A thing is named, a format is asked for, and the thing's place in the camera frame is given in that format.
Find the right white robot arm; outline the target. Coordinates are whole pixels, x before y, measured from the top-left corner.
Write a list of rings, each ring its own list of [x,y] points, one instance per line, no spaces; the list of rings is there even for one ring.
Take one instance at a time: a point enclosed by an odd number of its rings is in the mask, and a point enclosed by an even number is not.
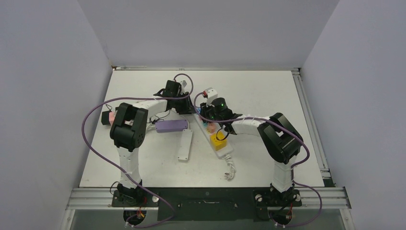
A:
[[[277,205],[300,202],[295,189],[294,167],[301,148],[307,149],[303,138],[282,113],[272,116],[253,117],[234,113],[222,97],[201,103],[197,111],[204,123],[217,123],[229,135],[253,135],[261,138],[268,154],[274,161],[273,179],[270,184],[271,200]]]

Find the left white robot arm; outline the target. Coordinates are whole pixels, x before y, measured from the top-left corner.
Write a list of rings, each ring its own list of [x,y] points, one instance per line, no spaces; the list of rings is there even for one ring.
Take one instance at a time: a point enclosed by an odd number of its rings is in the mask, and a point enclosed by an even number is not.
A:
[[[174,109],[181,115],[191,114],[191,100],[186,81],[168,80],[154,99],[138,99],[136,103],[121,103],[111,126],[110,138],[117,147],[121,178],[117,186],[119,197],[131,206],[142,204],[147,192],[140,188],[139,148],[144,142],[148,121],[155,115]]]

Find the white multi-socket power strip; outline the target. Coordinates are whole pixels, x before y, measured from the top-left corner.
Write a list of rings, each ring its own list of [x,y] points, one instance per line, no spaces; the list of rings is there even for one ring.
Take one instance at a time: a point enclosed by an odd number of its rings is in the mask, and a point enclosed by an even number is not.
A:
[[[205,123],[197,114],[194,114],[193,116],[210,147],[219,159],[224,158],[227,154],[233,152],[234,148],[230,142],[227,140],[219,141],[216,139],[216,137],[218,139],[226,137],[226,132],[220,130],[220,126],[217,123]]]

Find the pink plug adapter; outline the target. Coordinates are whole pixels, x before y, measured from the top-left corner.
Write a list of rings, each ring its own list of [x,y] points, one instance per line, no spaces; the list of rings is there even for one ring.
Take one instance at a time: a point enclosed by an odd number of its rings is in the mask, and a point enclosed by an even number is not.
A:
[[[210,134],[215,133],[218,130],[217,125],[215,123],[208,123],[206,129],[207,132]]]

